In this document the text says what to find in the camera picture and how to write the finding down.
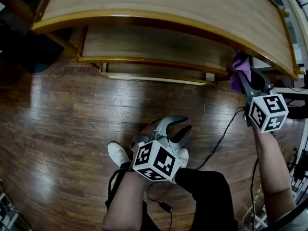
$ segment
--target white sneaker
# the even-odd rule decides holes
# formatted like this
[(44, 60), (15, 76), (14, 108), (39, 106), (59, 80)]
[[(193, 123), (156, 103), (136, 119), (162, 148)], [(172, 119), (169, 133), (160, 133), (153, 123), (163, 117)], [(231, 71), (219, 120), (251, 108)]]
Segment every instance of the white sneaker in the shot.
[(181, 164), (181, 168), (184, 168), (187, 166), (188, 164), (188, 159), (189, 159), (189, 155), (188, 155), (188, 150), (186, 148), (182, 148), (180, 150), (180, 152), (178, 153), (179, 159), (182, 161)]
[(108, 153), (112, 161), (119, 167), (124, 163), (131, 163), (126, 151), (116, 142), (110, 142), (108, 144)]

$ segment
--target wooden panel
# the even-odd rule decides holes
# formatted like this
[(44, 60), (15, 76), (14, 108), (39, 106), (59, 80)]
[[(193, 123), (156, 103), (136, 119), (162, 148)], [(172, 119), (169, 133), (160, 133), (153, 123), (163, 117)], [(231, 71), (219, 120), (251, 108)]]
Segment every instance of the wooden panel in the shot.
[(193, 70), (176, 70), (142, 64), (108, 64), (108, 71), (102, 73), (111, 79), (152, 80), (191, 85), (206, 85), (205, 73)]
[(135, 57), (167, 60), (226, 70), (235, 51), (205, 38), (142, 26), (90, 27), (83, 57)]
[(288, 32), (270, 0), (51, 0), (42, 22), (33, 29), (59, 21), (87, 18), (89, 23), (91, 17), (121, 15), (172, 21), (221, 35), (296, 77)]

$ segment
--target fiducial marker cube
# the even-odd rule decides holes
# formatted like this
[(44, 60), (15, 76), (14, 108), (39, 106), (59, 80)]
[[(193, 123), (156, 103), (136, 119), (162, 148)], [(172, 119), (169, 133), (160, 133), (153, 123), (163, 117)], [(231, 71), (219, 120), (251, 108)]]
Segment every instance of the fiducial marker cube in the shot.
[(288, 113), (283, 96), (271, 94), (252, 99), (249, 117), (264, 133), (281, 129)]
[(180, 168), (181, 160), (172, 149), (157, 140), (139, 143), (133, 169), (151, 181), (172, 180)]

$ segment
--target purple cloth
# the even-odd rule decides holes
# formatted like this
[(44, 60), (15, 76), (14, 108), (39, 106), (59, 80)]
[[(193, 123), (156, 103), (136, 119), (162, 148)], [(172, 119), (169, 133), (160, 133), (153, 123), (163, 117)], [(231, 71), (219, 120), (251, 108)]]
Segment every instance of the purple cloth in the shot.
[(232, 68), (235, 70), (235, 72), (230, 77), (229, 86), (232, 90), (242, 93), (240, 79), (238, 77), (237, 71), (243, 71), (243, 73), (247, 76), (248, 80), (251, 82), (251, 71), (248, 55), (243, 52), (237, 54), (233, 59)]

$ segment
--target forearm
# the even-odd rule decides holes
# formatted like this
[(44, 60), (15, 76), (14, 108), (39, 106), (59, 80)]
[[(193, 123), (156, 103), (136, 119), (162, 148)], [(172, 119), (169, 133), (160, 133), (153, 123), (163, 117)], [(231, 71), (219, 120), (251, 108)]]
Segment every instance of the forearm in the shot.
[(259, 170), (269, 222), (293, 210), (290, 175), (276, 139), (271, 133), (261, 133), (253, 127), (259, 160)]
[(142, 224), (142, 202), (145, 178), (127, 172), (103, 220), (103, 230), (139, 231)]

